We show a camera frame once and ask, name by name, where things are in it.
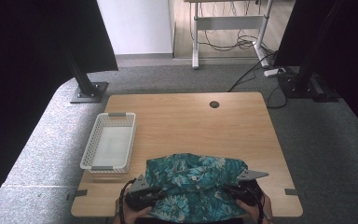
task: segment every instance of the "desk leg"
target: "desk leg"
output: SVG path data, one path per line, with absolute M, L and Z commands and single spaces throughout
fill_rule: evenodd
M 263 18 L 263 21 L 261 23 L 260 32 L 258 33 L 257 42 L 254 44 L 255 52 L 257 54 L 258 59 L 259 60 L 263 59 L 261 61 L 261 65 L 263 67 L 268 67 L 269 66 L 269 63 L 267 62 L 267 60 L 264 59 L 266 57 L 266 54 L 265 54 L 264 50 L 261 48 L 261 44 L 263 43 L 264 33 L 266 32 L 267 23 L 269 22 L 269 13 L 271 11 L 271 7 L 272 7 L 272 0 L 268 0 L 267 11 L 266 11 L 266 14 L 264 14 L 264 18 Z
M 193 69 L 199 69 L 199 29 L 197 22 L 199 20 L 199 4 L 194 6 L 194 40 L 193 40 Z

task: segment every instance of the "standing desk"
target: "standing desk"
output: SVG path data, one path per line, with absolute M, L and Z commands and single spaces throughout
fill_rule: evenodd
M 184 0 L 184 2 L 194 3 L 194 23 L 193 23 L 193 60 L 194 69 L 199 68 L 199 40 L 198 30 L 240 30 L 256 29 L 259 30 L 257 41 L 254 42 L 255 52 L 263 67 L 269 66 L 266 60 L 266 53 L 261 48 L 264 33 L 269 22 L 269 13 L 272 7 L 272 0 L 268 0 L 264 15 L 257 16 L 236 16 L 236 17 L 199 17 L 199 3 L 207 2 L 232 2 L 228 0 Z
M 216 101 L 219 105 L 210 106 Z M 113 95 L 105 112 L 134 112 L 137 130 L 130 171 L 112 179 L 85 171 L 72 214 L 112 217 L 116 199 L 131 179 L 145 174 L 146 160 L 192 153 L 245 161 L 249 169 L 268 172 L 257 182 L 272 201 L 275 217 L 299 217 L 301 203 L 258 92 Z

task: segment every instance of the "white wall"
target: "white wall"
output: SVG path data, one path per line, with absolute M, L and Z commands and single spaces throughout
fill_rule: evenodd
M 172 53 L 169 0 L 97 0 L 115 54 Z

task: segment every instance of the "floral fabric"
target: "floral fabric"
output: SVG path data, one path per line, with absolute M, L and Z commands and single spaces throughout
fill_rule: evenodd
M 206 223 L 244 214 L 222 184 L 234 184 L 247 165 L 244 161 L 173 154 L 149 160 L 145 178 L 167 197 L 157 202 L 150 216 L 177 223 Z

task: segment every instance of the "power strip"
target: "power strip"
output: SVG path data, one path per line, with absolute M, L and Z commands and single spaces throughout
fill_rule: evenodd
M 276 77 L 277 75 L 284 74 L 285 72 L 286 72 L 286 70 L 284 70 L 284 68 L 276 68 L 276 69 L 265 71 L 264 76 Z

